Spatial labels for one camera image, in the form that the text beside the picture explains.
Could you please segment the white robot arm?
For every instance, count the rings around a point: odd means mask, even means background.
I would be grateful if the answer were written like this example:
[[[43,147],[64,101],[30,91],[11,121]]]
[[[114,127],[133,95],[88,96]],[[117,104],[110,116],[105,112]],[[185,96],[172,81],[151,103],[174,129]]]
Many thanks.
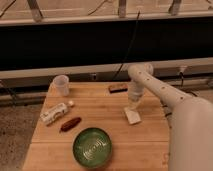
[[[168,171],[213,171],[213,103],[153,76],[150,63],[128,68],[128,97],[137,102],[147,88],[171,110]]]

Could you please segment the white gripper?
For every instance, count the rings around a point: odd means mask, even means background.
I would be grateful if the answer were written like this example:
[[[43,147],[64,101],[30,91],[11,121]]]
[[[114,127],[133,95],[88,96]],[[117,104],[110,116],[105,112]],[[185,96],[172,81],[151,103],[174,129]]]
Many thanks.
[[[131,81],[128,84],[128,103],[131,110],[136,110],[143,96],[144,88],[139,83]]]

